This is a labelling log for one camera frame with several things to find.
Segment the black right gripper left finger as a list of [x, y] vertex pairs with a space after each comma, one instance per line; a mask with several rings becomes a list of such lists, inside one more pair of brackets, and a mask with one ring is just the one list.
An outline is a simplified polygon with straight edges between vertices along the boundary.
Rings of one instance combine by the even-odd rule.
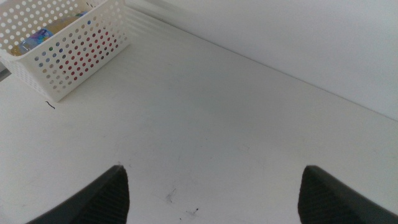
[[125, 168], [112, 166], [92, 183], [31, 223], [126, 223], [129, 185]]

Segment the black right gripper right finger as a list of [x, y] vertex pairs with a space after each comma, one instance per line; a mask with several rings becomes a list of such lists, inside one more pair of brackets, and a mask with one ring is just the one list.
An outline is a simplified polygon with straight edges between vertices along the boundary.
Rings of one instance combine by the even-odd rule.
[[298, 196], [302, 223], [397, 224], [397, 215], [318, 166], [306, 166]]

